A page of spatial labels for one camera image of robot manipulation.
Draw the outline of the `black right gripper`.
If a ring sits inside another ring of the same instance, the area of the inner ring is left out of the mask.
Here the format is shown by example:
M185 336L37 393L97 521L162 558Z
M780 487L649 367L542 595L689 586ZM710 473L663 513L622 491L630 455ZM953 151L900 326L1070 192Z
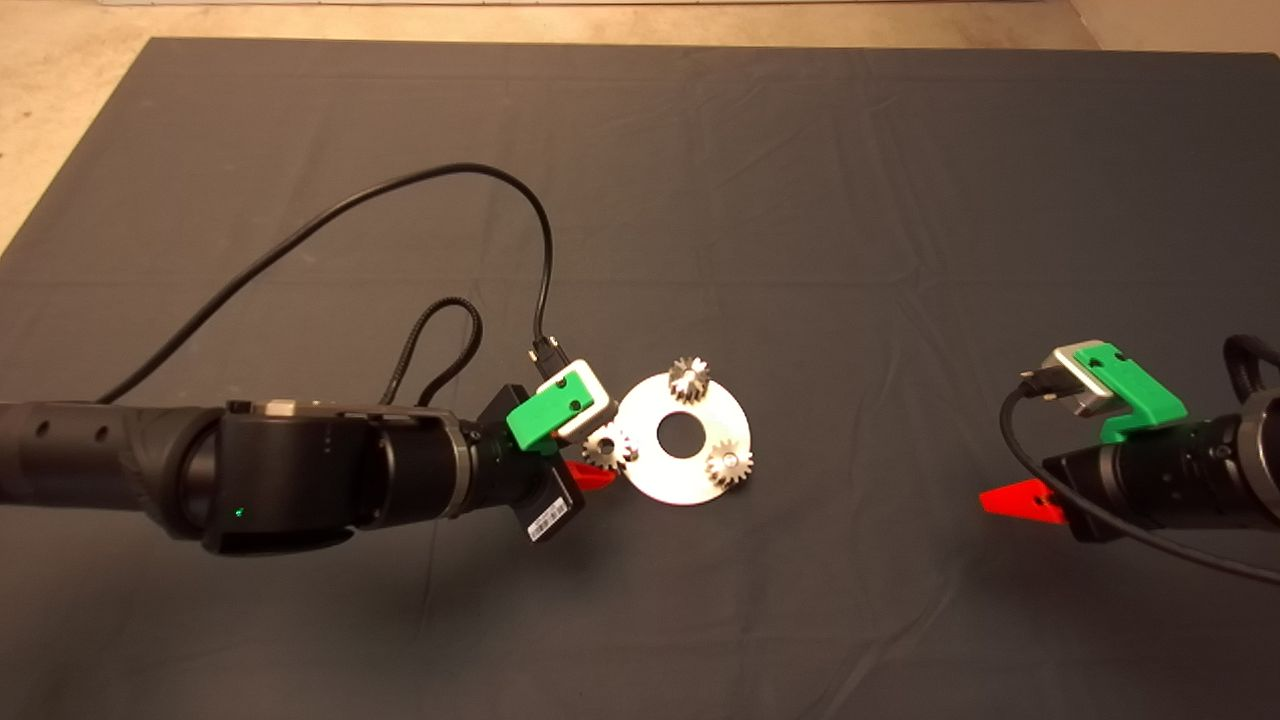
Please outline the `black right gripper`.
M1042 466L1080 497L1144 530L1243 529L1239 424L1236 415L1180 423L1046 457ZM1001 518L1068 524L1056 493L1042 480L986 489L980 507Z

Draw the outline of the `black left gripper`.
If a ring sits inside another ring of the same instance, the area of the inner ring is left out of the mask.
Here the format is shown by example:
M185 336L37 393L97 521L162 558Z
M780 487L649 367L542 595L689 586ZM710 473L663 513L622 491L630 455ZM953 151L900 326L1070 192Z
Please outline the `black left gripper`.
M470 509L508 509L520 534L540 544L579 516L582 492L604 489L617 471L564 460L556 446L549 454L521 450L506 419L529 398L522 386L502 386L470 424Z

